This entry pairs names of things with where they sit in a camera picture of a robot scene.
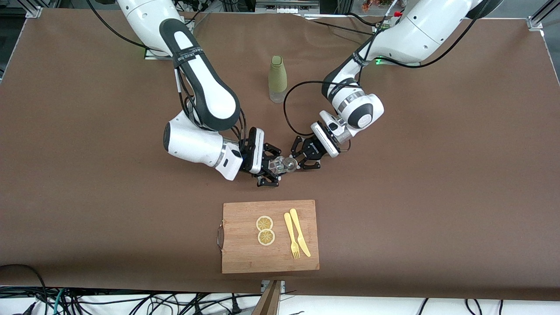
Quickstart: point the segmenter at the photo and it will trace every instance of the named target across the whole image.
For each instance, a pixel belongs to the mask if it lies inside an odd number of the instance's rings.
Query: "wooden board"
[[[301,231],[311,253],[293,259],[290,251],[290,235],[284,221],[284,213],[297,210]],[[257,240],[259,230],[256,221],[268,215],[276,235],[274,243],[263,246]],[[223,250],[222,273],[278,272],[319,269],[319,246],[315,200],[234,202],[223,204]]]

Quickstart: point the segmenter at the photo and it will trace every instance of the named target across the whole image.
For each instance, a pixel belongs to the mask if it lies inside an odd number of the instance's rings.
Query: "lemon slice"
[[[256,221],[256,228],[259,229],[259,231],[264,229],[271,229],[273,225],[274,224],[272,223],[272,219],[267,215],[261,216]]]
[[[276,236],[274,235],[274,232],[272,232],[271,229],[261,230],[259,232],[259,235],[257,236],[259,243],[264,246],[269,246],[270,244],[274,243],[275,238]]]

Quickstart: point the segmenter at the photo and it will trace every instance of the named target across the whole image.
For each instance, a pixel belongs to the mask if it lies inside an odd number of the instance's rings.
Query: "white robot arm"
[[[369,127],[384,112],[381,100],[375,94],[367,95],[355,79],[362,67],[376,57],[392,58],[400,63],[418,63],[428,58],[459,26],[470,11],[484,0],[420,0],[395,26],[380,30],[369,38],[340,66],[326,76],[321,93],[334,107],[337,116],[320,112],[323,122],[311,125],[313,136],[297,137],[292,156],[303,169],[320,166],[320,158],[340,154],[339,145]],[[302,148],[296,146],[303,142]],[[305,164],[308,160],[315,164]]]
[[[194,102],[185,104],[183,111],[165,127],[165,150],[177,158],[206,164],[233,180],[243,162],[239,144],[218,131],[228,130],[237,122],[237,96],[218,77],[171,0],[118,3],[144,44],[153,48],[154,54],[171,56],[174,67],[185,75],[194,91]]]

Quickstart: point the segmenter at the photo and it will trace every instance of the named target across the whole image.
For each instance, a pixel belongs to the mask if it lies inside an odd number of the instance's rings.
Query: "knife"
[[[293,223],[296,225],[297,242],[299,243],[301,250],[305,253],[305,255],[311,257],[311,253],[307,248],[307,244],[305,244],[304,235],[301,232],[300,219],[297,217],[296,209],[290,209],[290,215],[292,216]]]

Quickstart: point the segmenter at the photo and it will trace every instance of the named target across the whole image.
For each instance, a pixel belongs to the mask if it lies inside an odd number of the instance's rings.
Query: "plastic bottle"
[[[288,78],[282,56],[272,56],[270,69],[268,71],[268,92],[270,99],[275,103],[284,102],[287,88]]]

